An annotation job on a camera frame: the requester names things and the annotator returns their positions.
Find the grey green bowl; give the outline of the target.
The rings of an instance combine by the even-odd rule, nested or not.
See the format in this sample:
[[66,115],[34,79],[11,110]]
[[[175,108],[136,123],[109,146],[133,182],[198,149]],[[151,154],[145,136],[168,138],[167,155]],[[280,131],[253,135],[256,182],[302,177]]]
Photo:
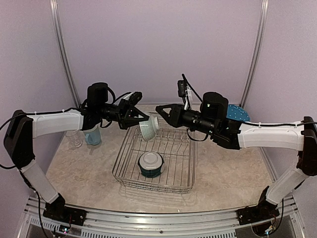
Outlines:
[[151,113],[147,113],[147,115],[149,116],[149,119],[147,121],[142,121],[139,123],[140,132],[141,132],[142,138],[145,141],[149,141],[155,138],[156,133],[159,130],[158,117],[154,116]]

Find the light blue faceted mug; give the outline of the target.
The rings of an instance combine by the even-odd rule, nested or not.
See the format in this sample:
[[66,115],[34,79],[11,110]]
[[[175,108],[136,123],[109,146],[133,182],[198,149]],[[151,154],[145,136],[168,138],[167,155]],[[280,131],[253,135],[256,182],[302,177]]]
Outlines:
[[83,131],[83,133],[87,145],[96,146],[99,145],[102,141],[98,125],[95,125],[92,129]]

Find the dark teal bowl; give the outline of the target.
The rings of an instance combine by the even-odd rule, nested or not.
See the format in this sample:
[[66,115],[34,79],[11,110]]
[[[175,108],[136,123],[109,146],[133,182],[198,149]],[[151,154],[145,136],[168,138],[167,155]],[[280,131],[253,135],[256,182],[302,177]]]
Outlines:
[[156,178],[163,172],[164,159],[157,152],[145,152],[138,159],[138,167],[142,176]]

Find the clear drinking glass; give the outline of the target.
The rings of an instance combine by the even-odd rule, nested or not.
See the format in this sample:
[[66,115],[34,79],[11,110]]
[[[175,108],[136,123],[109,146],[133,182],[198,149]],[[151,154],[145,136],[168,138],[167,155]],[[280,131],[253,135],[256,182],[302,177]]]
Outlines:
[[67,131],[66,134],[65,134],[65,137],[68,140],[68,147],[70,149],[78,148],[83,143],[80,131],[77,131],[77,130]]

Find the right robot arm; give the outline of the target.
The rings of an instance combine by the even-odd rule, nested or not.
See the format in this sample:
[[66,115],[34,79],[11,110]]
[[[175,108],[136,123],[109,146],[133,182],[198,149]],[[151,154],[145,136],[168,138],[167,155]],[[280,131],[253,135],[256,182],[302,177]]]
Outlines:
[[317,123],[311,117],[280,124],[246,122],[229,119],[227,109],[225,97],[207,92],[199,111],[168,104],[157,106],[156,112],[170,126],[204,133],[225,149],[259,147],[296,151],[298,161],[262,191],[257,205],[236,211],[241,225],[278,217],[277,206],[284,197],[317,174]]

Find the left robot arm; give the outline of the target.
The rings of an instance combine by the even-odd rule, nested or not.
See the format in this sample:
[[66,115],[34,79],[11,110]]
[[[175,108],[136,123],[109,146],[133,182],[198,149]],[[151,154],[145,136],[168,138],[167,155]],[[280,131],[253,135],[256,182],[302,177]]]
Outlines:
[[136,108],[142,98],[141,92],[131,93],[118,104],[108,103],[108,96],[114,95],[107,83],[97,82],[87,89],[87,99],[79,108],[47,113],[25,113],[16,110],[4,124],[8,126],[3,144],[14,167],[26,182],[46,203],[58,220],[69,216],[64,198],[49,182],[37,164],[33,152],[33,139],[65,131],[87,131],[106,120],[116,122],[120,129],[128,129],[147,121],[149,116]]

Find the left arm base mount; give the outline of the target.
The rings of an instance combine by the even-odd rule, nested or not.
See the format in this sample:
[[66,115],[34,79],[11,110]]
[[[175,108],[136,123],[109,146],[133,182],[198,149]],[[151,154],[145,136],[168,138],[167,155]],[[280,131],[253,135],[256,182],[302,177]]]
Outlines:
[[43,216],[70,225],[83,226],[87,211],[65,205],[65,199],[59,196],[52,203],[45,204]]

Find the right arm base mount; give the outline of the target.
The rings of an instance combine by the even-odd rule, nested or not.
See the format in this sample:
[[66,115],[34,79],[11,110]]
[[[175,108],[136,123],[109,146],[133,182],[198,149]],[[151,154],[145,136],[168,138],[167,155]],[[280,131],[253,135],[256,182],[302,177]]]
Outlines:
[[278,217],[280,215],[276,205],[258,204],[252,207],[245,207],[236,211],[239,225],[246,225],[250,223],[256,223],[263,220]]

